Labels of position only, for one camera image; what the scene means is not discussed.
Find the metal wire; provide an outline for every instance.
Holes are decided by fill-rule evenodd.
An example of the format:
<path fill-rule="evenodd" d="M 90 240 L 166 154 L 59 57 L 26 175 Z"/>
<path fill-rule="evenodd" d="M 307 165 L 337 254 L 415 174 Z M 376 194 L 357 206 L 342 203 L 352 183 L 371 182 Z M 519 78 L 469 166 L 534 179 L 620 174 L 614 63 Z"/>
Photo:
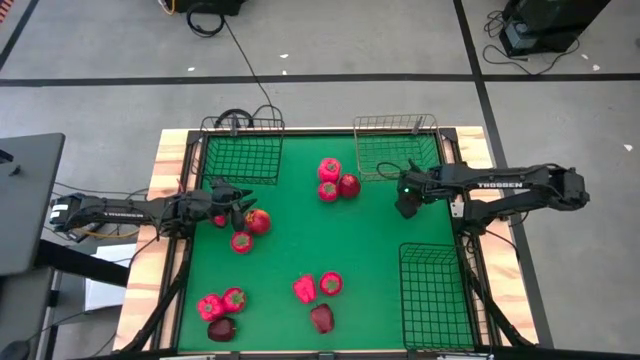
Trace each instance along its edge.
<path fill-rule="evenodd" d="M 456 247 L 400 246 L 403 341 L 408 350 L 469 351 L 474 341 Z"/>
<path fill-rule="evenodd" d="M 194 161 L 191 172 L 205 180 L 217 177 L 229 183 L 275 185 L 280 172 L 285 124 L 276 119 L 256 118 L 269 105 L 259 107 L 253 115 L 243 110 L 226 111 L 222 116 L 202 120 L 201 136 L 207 136 L 207 148 L 201 153 L 203 163 Z"/>
<path fill-rule="evenodd" d="M 402 166 L 411 159 L 426 170 L 440 162 L 441 136 L 432 114 L 360 116 L 353 133 L 361 181 L 397 179 L 398 169 L 381 171 L 380 163 Z"/>

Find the red fruit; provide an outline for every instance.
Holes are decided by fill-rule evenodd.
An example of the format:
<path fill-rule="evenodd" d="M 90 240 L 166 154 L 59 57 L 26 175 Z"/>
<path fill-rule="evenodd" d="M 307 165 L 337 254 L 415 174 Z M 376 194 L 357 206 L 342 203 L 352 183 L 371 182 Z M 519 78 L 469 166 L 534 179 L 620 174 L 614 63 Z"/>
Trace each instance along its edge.
<path fill-rule="evenodd" d="M 334 183 L 324 182 L 318 187 L 318 196 L 320 196 L 322 201 L 336 201 L 338 198 L 338 187 Z"/>
<path fill-rule="evenodd" d="M 253 248 L 253 237 L 248 232 L 236 231 L 231 237 L 231 248 L 238 254 L 246 254 Z"/>
<path fill-rule="evenodd" d="M 313 276 L 305 275 L 293 283 L 293 292 L 303 304 L 308 304 L 318 297 Z"/>
<path fill-rule="evenodd" d="M 264 210 L 249 210 L 244 221 L 252 234 L 263 235 L 271 229 L 271 217 Z"/>
<path fill-rule="evenodd" d="M 247 296 L 240 288 L 231 288 L 222 295 L 222 304 L 227 312 L 240 312 L 247 303 Z"/>
<path fill-rule="evenodd" d="M 227 226 L 227 217 L 225 215 L 216 215 L 213 217 L 213 219 L 211 219 L 211 222 L 215 226 L 223 229 L 225 226 Z"/>
<path fill-rule="evenodd" d="M 198 301 L 198 312 L 204 321 L 214 321 L 225 314 L 222 299 L 216 294 L 210 294 Z"/>
<path fill-rule="evenodd" d="M 342 276 L 334 271 L 325 273 L 320 279 L 320 290 L 329 296 L 338 295 L 342 291 L 342 285 Z"/>
<path fill-rule="evenodd" d="M 209 324 L 207 336 L 213 341 L 231 341 L 236 336 L 236 322 L 228 317 L 221 317 Z"/>
<path fill-rule="evenodd" d="M 318 167 L 318 178 L 322 182 L 338 182 L 340 179 L 340 170 L 342 165 L 336 159 L 327 158 L 322 160 L 320 167 Z"/>
<path fill-rule="evenodd" d="M 320 334 L 326 334 L 333 330 L 335 322 L 333 312 L 327 304 L 320 304 L 311 310 L 311 322 Z"/>
<path fill-rule="evenodd" d="M 356 197 L 360 193 L 361 188 L 360 181 L 355 175 L 344 174 L 338 182 L 338 192 L 342 197 Z"/>

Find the metal leg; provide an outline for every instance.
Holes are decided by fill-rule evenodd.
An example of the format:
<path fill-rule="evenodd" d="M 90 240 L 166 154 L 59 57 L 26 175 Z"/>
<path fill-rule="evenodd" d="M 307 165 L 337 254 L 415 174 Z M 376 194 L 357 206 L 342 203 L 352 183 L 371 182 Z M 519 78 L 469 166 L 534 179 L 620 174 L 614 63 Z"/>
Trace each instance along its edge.
<path fill-rule="evenodd" d="M 40 240 L 35 264 L 122 287 L 127 286 L 129 278 L 129 269 L 124 266 L 96 259 L 47 240 Z"/>

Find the green mat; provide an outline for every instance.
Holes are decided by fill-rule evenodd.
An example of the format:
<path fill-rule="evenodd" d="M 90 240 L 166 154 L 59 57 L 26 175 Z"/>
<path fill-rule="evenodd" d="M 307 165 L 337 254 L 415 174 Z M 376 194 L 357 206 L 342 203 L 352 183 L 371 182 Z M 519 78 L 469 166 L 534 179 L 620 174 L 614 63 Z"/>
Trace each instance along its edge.
<path fill-rule="evenodd" d="M 393 181 L 365 182 L 356 199 L 323 203 L 316 169 L 325 157 L 339 159 L 343 172 L 357 174 L 353 137 L 285 137 L 277 186 L 245 186 L 255 191 L 255 207 L 273 220 L 271 232 L 256 238 L 249 254 L 231 250 L 230 227 L 198 226 L 179 351 L 404 348 L 398 249 L 405 242 L 453 245 L 447 204 L 423 206 L 405 220 L 393 205 Z M 320 335 L 309 318 L 313 306 L 299 302 L 292 283 L 303 274 L 318 281 L 326 271 L 341 273 L 344 289 L 336 297 L 318 291 L 317 303 L 329 304 L 336 324 Z M 246 309 L 232 315 L 238 333 L 231 342 L 213 342 L 196 304 L 235 286 L 248 298 Z"/>

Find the gray floor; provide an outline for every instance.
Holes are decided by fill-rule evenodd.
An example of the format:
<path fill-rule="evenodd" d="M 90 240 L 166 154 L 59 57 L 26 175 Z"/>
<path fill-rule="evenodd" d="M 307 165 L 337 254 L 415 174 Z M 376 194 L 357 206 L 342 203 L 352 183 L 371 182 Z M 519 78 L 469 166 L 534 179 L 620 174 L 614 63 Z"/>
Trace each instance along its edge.
<path fill-rule="evenodd" d="M 0 25 L 0 47 L 26 8 L 17 0 Z M 464 0 L 478 52 L 492 43 L 486 14 L 506 0 Z M 640 6 L 613 0 L 551 73 L 640 72 Z M 469 74 L 451 0 L 254 0 L 230 21 L 264 75 Z M 1 79 L 249 75 L 228 33 L 200 39 L 156 0 L 40 0 Z M 288 54 L 286 59 L 280 57 Z M 552 55 L 535 56 L 535 71 Z M 480 60 L 484 73 L 518 74 Z M 473 83 L 353 82 L 265 86 L 288 126 L 349 125 L 357 115 L 432 112 L 442 125 L 481 125 Z M 509 165 L 576 166 L 592 201 L 583 210 L 534 212 L 525 224 L 556 347 L 640 353 L 638 82 L 488 83 Z M 133 191 L 148 185 L 163 128 L 197 127 L 228 108 L 264 102 L 245 85 L 0 88 L 0 136 L 67 135 L 58 180 Z M 624 145 L 635 148 L 627 151 Z M 45 238 L 57 240 L 47 232 Z M 96 243 L 87 245 L 86 251 Z M 61 312 L 81 304 L 68 279 Z M 118 309 L 61 327 L 56 359 L 97 351 Z"/>

